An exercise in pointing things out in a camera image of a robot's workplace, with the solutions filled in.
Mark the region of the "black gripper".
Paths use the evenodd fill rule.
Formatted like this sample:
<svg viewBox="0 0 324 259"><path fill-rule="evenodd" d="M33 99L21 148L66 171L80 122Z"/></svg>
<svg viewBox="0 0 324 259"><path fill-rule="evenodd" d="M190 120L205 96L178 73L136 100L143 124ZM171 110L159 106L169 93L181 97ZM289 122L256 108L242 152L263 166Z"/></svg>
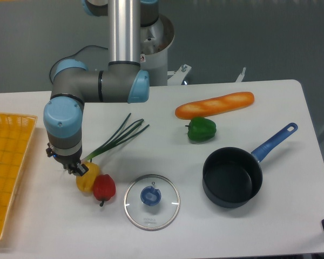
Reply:
<svg viewBox="0 0 324 259"><path fill-rule="evenodd" d="M46 153L48 157L53 157L57 162L61 163L69 174L82 177L89 171L89 168L80 161L81 142L71 148L58 148L49 142Z"/></svg>

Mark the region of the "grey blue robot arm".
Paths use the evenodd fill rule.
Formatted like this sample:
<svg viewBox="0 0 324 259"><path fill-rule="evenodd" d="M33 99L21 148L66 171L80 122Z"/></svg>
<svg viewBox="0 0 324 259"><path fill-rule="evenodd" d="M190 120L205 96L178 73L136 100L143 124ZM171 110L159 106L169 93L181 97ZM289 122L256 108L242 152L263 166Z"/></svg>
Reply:
<svg viewBox="0 0 324 259"><path fill-rule="evenodd" d="M158 1L83 1L89 15L108 16L107 71L89 71L74 59L56 67L51 97L43 121L49 143L46 153L76 176L88 168L82 154L82 120L85 103L143 103L149 98L149 73L140 66L140 29L155 22Z"/></svg>

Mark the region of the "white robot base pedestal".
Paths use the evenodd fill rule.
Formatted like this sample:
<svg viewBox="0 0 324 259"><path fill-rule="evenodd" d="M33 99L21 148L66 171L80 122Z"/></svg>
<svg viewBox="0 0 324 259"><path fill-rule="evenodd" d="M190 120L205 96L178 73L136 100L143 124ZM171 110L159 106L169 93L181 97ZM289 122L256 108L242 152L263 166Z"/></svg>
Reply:
<svg viewBox="0 0 324 259"><path fill-rule="evenodd" d="M168 49L174 41L174 26L164 15L140 28L140 65L149 73L150 86L186 85L192 67L182 64L177 70L168 68Z"/></svg>

